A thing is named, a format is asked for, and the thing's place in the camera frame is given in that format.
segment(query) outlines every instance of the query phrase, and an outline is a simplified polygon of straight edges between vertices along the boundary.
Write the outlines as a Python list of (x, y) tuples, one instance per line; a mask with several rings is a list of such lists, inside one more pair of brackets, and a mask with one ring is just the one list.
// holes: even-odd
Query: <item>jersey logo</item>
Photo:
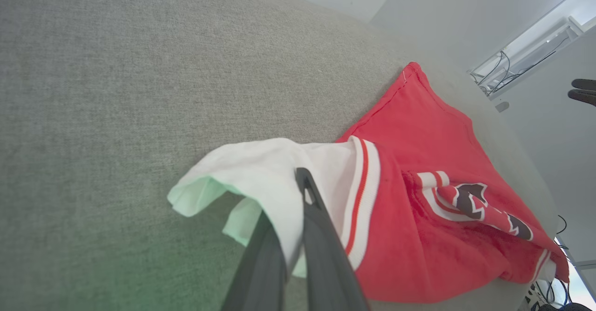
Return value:
[(521, 239), (534, 239), (532, 229), (523, 220), (490, 205), (485, 197), (486, 184), (462, 183), (453, 186), (449, 185), (447, 175), (441, 177), (447, 182), (439, 179), (441, 173), (419, 173), (420, 190), (437, 216), (453, 222), (477, 221)]

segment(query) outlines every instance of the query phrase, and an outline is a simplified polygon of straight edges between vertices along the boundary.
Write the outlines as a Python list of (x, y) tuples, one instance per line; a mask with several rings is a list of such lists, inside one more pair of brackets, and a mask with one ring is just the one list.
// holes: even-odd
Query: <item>white cloth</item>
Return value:
[[(345, 143), (300, 145), (289, 139), (225, 145), (207, 154), (168, 194), (173, 209), (193, 216), (229, 190), (244, 195), (223, 230), (247, 245), (263, 209), (279, 237), (288, 271), (302, 247), (304, 208), (294, 172), (307, 168), (315, 180), (336, 231), (341, 235), (350, 193), (357, 189), (357, 139)], [(304, 277), (304, 260), (295, 275)]]

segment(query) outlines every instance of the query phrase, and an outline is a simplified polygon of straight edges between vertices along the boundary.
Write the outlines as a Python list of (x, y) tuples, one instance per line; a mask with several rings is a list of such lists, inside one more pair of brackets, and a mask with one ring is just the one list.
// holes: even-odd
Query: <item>white trim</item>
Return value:
[(474, 195), (472, 194), (468, 194), (468, 198), (470, 198), (470, 203), (472, 204), (472, 213), (481, 213), (481, 218), (479, 219), (479, 221), (483, 222), (484, 218), (485, 218), (485, 203), (483, 201), (481, 201), (482, 205), (485, 205), (485, 207), (476, 207), (476, 201), (474, 200)]
[(539, 274), (539, 270), (541, 268), (541, 264), (544, 261), (544, 258), (546, 256), (550, 256), (550, 253), (548, 250), (544, 249), (542, 250), (542, 254), (540, 255), (540, 257), (538, 258), (538, 262), (536, 263), (536, 268), (534, 268), (534, 275), (532, 276), (532, 281), (530, 282), (534, 282), (536, 281), (536, 278), (538, 277)]
[(347, 202), (345, 203), (343, 228), (341, 229), (340, 235), (341, 245), (343, 245), (344, 249), (347, 247), (347, 243), (350, 239), (350, 230), (352, 227), (352, 211), (354, 209), (354, 203), (356, 201), (358, 187), (360, 186), (360, 179), (362, 178), (362, 163), (364, 161), (360, 139), (352, 135), (349, 138), (349, 141), (351, 141), (354, 144), (354, 148), (356, 149), (356, 168), (354, 169), (352, 185), (350, 186), (350, 192), (347, 196)]
[(557, 264), (551, 260), (550, 256), (542, 265), (542, 269), (538, 272), (536, 279), (542, 279), (543, 281), (554, 281), (555, 275), (557, 275)]
[[(443, 208), (441, 208), (438, 205), (438, 203), (436, 202), (436, 200), (434, 198), (434, 193), (433, 193), (433, 188), (436, 186), (437, 181), (432, 173), (418, 173), (418, 177), (420, 177), (421, 184), (423, 186), (422, 194), (424, 196), (424, 199), (426, 199), (426, 202), (428, 202), (428, 205), (430, 205), (430, 208), (433, 210), (433, 212), (437, 216), (447, 219), (447, 220), (451, 220), (452, 222), (473, 222), (473, 221), (475, 221), (475, 219), (472, 219), (472, 218), (466, 216), (465, 214), (449, 212), (449, 211), (444, 210)], [(441, 203), (447, 202), (438, 193), (437, 193), (437, 198), (439, 201), (441, 201)]]
[(448, 186), (449, 185), (449, 177), (445, 173), (445, 171), (437, 171), (439, 176), (441, 177), (441, 186)]
[(460, 190), (454, 186), (455, 189), (455, 196), (453, 196), (453, 198), (451, 198), (451, 205), (453, 207), (457, 207), (457, 201), (460, 198)]
[(374, 143), (362, 140), (368, 150), (368, 173), (366, 175), (366, 183), (364, 191), (360, 198), (360, 206), (358, 208), (358, 216), (356, 218), (356, 233), (354, 236), (354, 243), (352, 251), (348, 254), (348, 258), (354, 270), (360, 266), (364, 254), (366, 253), (366, 245), (368, 243), (368, 230), (370, 227), (371, 216), (373, 215), (373, 208), (375, 200), (377, 199), (377, 191), (379, 190), (379, 182), (381, 180), (381, 163), (379, 160), (379, 152)]
[(418, 173), (418, 177), (420, 177), (420, 184), (423, 189), (437, 187), (437, 178), (434, 177), (433, 173)]

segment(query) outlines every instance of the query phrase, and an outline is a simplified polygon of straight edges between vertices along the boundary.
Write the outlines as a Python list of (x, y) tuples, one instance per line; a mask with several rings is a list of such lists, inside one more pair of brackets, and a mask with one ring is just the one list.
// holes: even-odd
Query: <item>gray couch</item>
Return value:
[[(488, 99), (398, 37), (300, 0), (0, 0), (0, 309), (218, 309), (238, 198), (184, 218), (168, 190), (226, 143), (334, 141), (409, 61), (553, 235), (550, 194)], [(507, 310), (525, 288), (371, 303)], [(287, 310), (305, 302), (291, 279)]]

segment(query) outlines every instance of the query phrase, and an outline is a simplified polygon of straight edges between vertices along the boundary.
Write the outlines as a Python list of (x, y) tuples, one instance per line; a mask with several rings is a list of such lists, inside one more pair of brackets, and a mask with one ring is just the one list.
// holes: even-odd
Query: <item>black cable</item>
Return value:
[[(549, 302), (549, 292), (552, 291), (553, 292), (553, 301)], [(553, 282), (549, 281), (549, 289), (547, 289), (547, 302), (549, 304), (554, 303), (555, 302), (555, 290), (553, 289)]]
[(562, 221), (565, 223), (565, 227), (562, 228), (562, 230), (560, 230), (559, 232), (557, 232), (557, 234), (562, 233), (562, 231), (564, 231), (567, 228), (567, 220), (565, 220), (565, 218), (563, 218), (562, 216), (559, 216)]
[(482, 84), (482, 82), (484, 82), (484, 80), (486, 79), (486, 77), (489, 77), (490, 74), (492, 74), (492, 72), (497, 69), (497, 67), (501, 64), (501, 61), (503, 60), (503, 51), (501, 50), (501, 58), (499, 58), (498, 63), (494, 66), (494, 68), (490, 71), (490, 73), (488, 73), (484, 78), (481, 79), (480, 82), (478, 82), (478, 85)]
[(501, 50), (501, 54), (505, 55), (505, 58), (507, 58), (507, 70), (505, 71), (505, 75), (503, 76), (503, 79), (500, 82), (498, 82), (498, 84), (496, 84), (494, 86), (494, 88), (491, 89), (490, 92), (488, 93), (488, 95), (486, 95), (486, 96), (490, 96), (491, 93), (499, 90), (499, 85), (505, 80), (505, 77), (507, 77), (507, 74), (509, 73), (509, 69), (511, 68), (511, 60), (509, 60), (509, 56), (507, 56), (507, 54), (505, 54), (505, 52), (503, 52), (502, 50)]
[(571, 300), (571, 288), (570, 285), (571, 284), (571, 280), (569, 280), (569, 283), (567, 283), (567, 294), (569, 295), (569, 303), (573, 303), (573, 301)]
[[(568, 250), (569, 250), (569, 248), (568, 248), (567, 246), (564, 246), (564, 245), (559, 245), (558, 243), (557, 243), (557, 246), (558, 246), (559, 248), (561, 248), (562, 250), (566, 250), (566, 251), (568, 251)], [(562, 252), (562, 253), (563, 253), (563, 255), (564, 255), (566, 258), (567, 258), (567, 260), (569, 260), (569, 262), (571, 262), (571, 259), (569, 258), (569, 256), (567, 256), (567, 252), (566, 252), (566, 251), (564, 251), (564, 252)]]
[(569, 290), (567, 290), (567, 287), (560, 279), (559, 282), (561, 283), (562, 288), (565, 290), (565, 302), (563, 302), (563, 305), (567, 305), (567, 301), (571, 299), (569, 296)]
[(551, 50), (551, 52), (550, 52), (549, 54), (547, 54), (547, 56), (544, 56), (544, 57), (543, 57), (543, 58), (542, 58), (540, 61), (537, 61), (536, 63), (534, 63), (533, 65), (530, 65), (530, 67), (527, 67), (526, 69), (521, 69), (521, 70), (520, 70), (520, 71), (518, 71), (518, 72), (517, 72), (517, 74), (515, 74), (515, 75), (511, 75), (511, 76), (509, 76), (509, 77), (514, 77), (514, 76), (515, 76), (515, 77), (514, 77), (512, 80), (510, 80), (509, 82), (506, 82), (506, 83), (505, 83), (505, 84), (504, 84), (502, 87), (500, 87), (500, 88), (497, 88), (496, 90), (492, 90), (492, 93), (495, 93), (495, 92), (497, 92), (498, 90), (500, 90), (501, 88), (504, 88), (505, 86), (507, 86), (507, 84), (509, 84), (509, 83), (513, 82), (514, 80), (516, 80), (517, 78), (519, 78), (521, 75), (523, 75), (523, 74), (527, 73), (527, 72), (528, 72), (528, 70), (532, 69), (533, 67), (536, 67), (536, 65), (538, 65), (538, 63), (540, 63), (541, 61), (544, 61), (545, 59), (549, 58), (549, 56), (551, 56), (552, 54), (555, 54), (555, 52), (557, 51), (557, 48), (559, 48), (559, 47), (562, 45), (562, 43), (563, 43), (563, 42), (565, 42), (565, 40), (568, 40), (568, 39), (569, 39), (569, 37), (567, 37), (567, 38), (563, 39), (563, 40), (562, 40), (562, 41), (561, 41), (561, 42), (560, 42), (560, 43), (559, 43), (559, 44), (558, 44), (558, 45), (557, 45), (557, 46), (556, 46), (556, 47), (555, 47), (553, 50)]
[(534, 282), (534, 284), (536, 284), (536, 286), (538, 286), (538, 291), (540, 291), (540, 294), (544, 297), (547, 298), (546, 296), (544, 296), (544, 292), (542, 292), (542, 289), (540, 288), (540, 284), (538, 284), (538, 282)]

